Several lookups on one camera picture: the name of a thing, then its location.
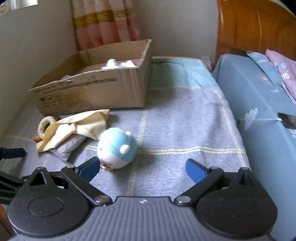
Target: bedsheet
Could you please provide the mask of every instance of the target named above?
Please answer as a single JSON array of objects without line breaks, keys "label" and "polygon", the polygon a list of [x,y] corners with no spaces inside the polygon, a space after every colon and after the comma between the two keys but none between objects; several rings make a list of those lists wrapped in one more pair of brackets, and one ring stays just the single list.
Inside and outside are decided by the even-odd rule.
[{"label": "bedsheet", "polygon": [[[249,166],[229,105],[201,60],[154,59],[150,73],[145,108],[112,110],[107,122],[137,138],[136,157],[122,169],[100,171],[92,185],[113,200],[120,195],[175,198],[194,184],[185,172],[188,158],[229,172]],[[3,171],[22,176],[38,166],[58,171],[67,165],[51,153],[34,153],[31,138],[42,118],[32,103],[20,113],[2,146],[23,147],[27,155],[7,160]],[[95,156],[96,149],[97,141],[87,139],[72,152],[69,163],[80,165]]]},{"label": "bedsheet", "polygon": [[[257,110],[256,119],[277,118],[278,112],[296,115],[280,81],[272,83],[249,57],[221,56],[213,76],[235,118],[244,119],[250,110]],[[290,241],[296,236],[296,130],[274,120],[253,121],[246,127],[241,121],[238,129],[251,169],[278,208],[271,234],[278,241]]]}]

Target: plush toy ear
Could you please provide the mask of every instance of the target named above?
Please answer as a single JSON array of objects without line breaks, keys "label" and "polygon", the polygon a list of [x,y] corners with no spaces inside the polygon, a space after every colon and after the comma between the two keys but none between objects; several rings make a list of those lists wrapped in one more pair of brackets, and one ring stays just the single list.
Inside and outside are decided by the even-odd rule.
[{"label": "plush toy ear", "polygon": [[130,149],[130,146],[129,145],[122,145],[121,147],[120,147],[120,153],[121,154],[126,154],[126,153],[128,153],[128,151],[129,151],[129,149]]}]

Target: white ring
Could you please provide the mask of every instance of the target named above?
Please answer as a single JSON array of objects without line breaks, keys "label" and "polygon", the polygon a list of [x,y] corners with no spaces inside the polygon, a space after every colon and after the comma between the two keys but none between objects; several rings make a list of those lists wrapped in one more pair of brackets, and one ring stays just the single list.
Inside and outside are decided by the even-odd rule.
[{"label": "white ring", "polygon": [[57,122],[52,116],[47,116],[45,118],[43,118],[39,125],[38,125],[38,135],[41,137],[41,139],[44,139],[44,133],[45,133],[45,127],[47,124],[51,125],[53,123]]}]

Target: cardboard box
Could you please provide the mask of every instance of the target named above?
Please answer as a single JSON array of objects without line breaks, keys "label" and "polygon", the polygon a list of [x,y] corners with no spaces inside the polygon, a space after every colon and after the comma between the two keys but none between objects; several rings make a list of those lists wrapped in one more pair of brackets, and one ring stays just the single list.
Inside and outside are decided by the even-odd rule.
[{"label": "cardboard box", "polygon": [[[39,79],[28,92],[44,115],[143,107],[151,40],[121,42],[76,53]],[[100,70],[108,59],[136,68]]]}]

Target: smartphone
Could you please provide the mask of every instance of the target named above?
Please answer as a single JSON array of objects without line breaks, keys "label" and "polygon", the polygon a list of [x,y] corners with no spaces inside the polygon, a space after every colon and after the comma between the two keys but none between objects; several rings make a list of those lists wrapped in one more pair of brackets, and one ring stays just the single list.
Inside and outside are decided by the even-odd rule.
[{"label": "smartphone", "polygon": [[296,116],[278,113],[278,117],[281,118],[284,127],[288,129],[296,129]]}]

